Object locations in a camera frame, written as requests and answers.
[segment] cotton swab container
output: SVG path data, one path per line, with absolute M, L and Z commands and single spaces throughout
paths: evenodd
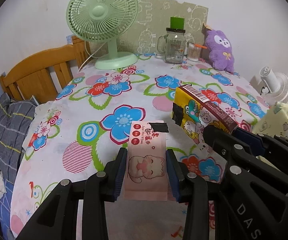
M 187 59 L 198 61 L 198 59 L 201 58 L 202 49 L 207 49 L 207 47 L 189 42 L 187 47 Z

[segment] pink wipes package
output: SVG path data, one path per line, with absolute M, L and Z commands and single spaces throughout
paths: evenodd
M 155 132 L 147 122 L 132 122 L 127 147 L 124 198 L 167 201 L 165 152 L 165 133 Z

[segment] jar handle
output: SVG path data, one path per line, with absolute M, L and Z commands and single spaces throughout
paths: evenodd
M 159 49 L 159 45 L 158 44 L 160 44 L 159 42 L 160 42 L 160 39 L 161 38 L 164 38 L 164 44 L 163 44 L 163 47 L 164 47 L 164 49 L 163 50 L 160 50 Z M 165 51 L 165 35 L 162 35 L 162 36 L 160 36 L 158 39 L 157 39 L 157 51 L 159 52 L 159 53 L 164 53 L 164 51 Z

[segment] black lid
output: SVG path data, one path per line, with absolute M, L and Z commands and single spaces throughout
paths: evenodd
M 174 32 L 174 33 L 185 33 L 185 30 L 172 29 L 172 28 L 166 28 L 166 31 L 168 31 L 168 32 Z

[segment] glass jar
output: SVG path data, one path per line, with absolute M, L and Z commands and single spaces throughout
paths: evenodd
M 157 40 L 157 51 L 164 55 L 166 63 L 181 64 L 185 50 L 185 30 L 166 28 L 166 35 Z

